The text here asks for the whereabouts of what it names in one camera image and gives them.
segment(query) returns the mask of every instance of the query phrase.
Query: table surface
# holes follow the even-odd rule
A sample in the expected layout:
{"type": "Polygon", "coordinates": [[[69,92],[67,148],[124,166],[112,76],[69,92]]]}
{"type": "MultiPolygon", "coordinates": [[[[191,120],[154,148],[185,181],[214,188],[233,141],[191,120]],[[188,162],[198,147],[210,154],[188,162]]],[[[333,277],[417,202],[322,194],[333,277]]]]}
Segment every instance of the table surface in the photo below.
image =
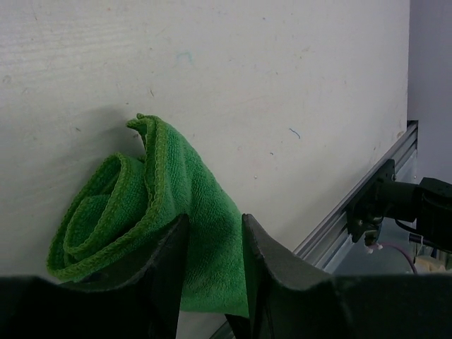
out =
{"type": "MultiPolygon", "coordinates": [[[[46,274],[74,194],[141,153],[137,112],[294,249],[406,129],[409,3],[2,1],[0,273],[46,274]]],[[[180,338],[222,321],[183,317],[180,338]]]]}

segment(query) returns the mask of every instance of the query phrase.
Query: towel fold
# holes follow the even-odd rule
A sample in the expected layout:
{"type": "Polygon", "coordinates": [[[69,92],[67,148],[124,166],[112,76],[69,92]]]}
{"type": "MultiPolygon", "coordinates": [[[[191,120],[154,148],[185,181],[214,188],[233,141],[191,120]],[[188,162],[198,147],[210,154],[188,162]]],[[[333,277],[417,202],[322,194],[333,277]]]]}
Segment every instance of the towel fold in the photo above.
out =
{"type": "Polygon", "coordinates": [[[127,126],[140,134],[144,157],[116,153],[100,165],[52,240],[48,271],[82,280],[143,244],[155,246],[164,226],[187,214],[181,309],[248,316],[236,205],[172,126],[142,114],[127,126]]]}

